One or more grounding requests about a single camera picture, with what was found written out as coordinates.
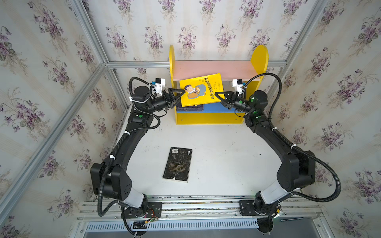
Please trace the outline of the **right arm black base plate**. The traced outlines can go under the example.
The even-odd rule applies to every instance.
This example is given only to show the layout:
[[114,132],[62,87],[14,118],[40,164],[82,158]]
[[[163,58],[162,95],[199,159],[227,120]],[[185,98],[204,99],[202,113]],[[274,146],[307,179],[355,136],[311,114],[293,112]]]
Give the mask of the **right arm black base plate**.
[[279,209],[280,205],[278,203],[266,204],[261,200],[240,200],[240,214],[242,216],[275,216]]

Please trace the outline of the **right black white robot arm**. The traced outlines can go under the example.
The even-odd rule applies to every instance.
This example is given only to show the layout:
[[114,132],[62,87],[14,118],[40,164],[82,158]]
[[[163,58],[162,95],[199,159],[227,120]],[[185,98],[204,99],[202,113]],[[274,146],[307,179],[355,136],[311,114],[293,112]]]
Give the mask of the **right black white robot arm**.
[[293,152],[291,146],[277,137],[275,127],[270,125],[268,117],[264,115],[264,109],[268,105],[265,92],[258,90],[249,100],[232,91],[216,92],[215,97],[225,108],[244,112],[247,127],[260,136],[281,160],[276,181],[256,194],[253,212],[268,215],[273,212],[276,203],[290,198],[297,190],[315,182],[315,162],[300,152]]

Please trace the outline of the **navy book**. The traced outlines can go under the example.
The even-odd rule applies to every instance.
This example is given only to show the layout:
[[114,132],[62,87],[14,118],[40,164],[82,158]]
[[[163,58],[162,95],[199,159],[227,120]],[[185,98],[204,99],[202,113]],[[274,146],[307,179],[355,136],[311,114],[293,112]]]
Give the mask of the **navy book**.
[[189,107],[180,107],[177,106],[176,109],[178,111],[203,111],[203,105],[198,105],[198,106],[189,106]]
[[179,110],[177,110],[176,112],[177,113],[183,113],[183,114],[188,114],[188,113],[191,113],[191,114],[193,114],[193,113],[203,113],[203,111],[179,111]]
[[203,108],[176,108],[179,111],[203,111]]

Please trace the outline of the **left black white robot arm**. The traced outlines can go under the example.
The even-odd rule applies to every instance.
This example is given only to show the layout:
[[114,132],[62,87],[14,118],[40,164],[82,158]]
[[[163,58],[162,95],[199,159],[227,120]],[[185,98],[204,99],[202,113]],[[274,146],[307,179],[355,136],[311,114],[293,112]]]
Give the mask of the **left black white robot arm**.
[[133,188],[127,167],[138,143],[149,130],[160,126],[155,112],[174,108],[185,94],[183,89],[169,88],[153,98],[147,86],[139,86],[132,96],[132,109],[123,135],[102,163],[90,169],[93,192],[98,196],[98,215],[116,204],[146,210],[146,195]]

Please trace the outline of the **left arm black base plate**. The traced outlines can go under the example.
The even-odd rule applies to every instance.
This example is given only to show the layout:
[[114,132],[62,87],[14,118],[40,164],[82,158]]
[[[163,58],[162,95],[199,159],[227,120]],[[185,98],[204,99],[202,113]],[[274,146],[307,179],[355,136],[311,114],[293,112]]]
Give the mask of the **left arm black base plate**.
[[162,214],[162,202],[148,202],[144,203],[141,208],[123,208],[123,214],[126,219],[133,218],[160,218]]

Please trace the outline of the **yellow paperback book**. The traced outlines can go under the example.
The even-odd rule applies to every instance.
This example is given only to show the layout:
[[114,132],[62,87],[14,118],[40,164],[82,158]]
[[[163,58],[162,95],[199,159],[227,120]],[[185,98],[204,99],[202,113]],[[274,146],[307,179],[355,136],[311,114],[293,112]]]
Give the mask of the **yellow paperback book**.
[[182,106],[219,103],[214,93],[224,91],[220,73],[180,80],[180,88],[185,90]]

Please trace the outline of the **dark blue text-covered book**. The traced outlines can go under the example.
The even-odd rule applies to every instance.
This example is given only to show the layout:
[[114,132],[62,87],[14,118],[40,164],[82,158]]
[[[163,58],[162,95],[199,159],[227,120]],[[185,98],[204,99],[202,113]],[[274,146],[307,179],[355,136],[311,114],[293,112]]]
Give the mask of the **dark blue text-covered book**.
[[179,103],[176,107],[177,108],[203,108],[204,105],[188,105],[188,106],[182,106],[182,103]]

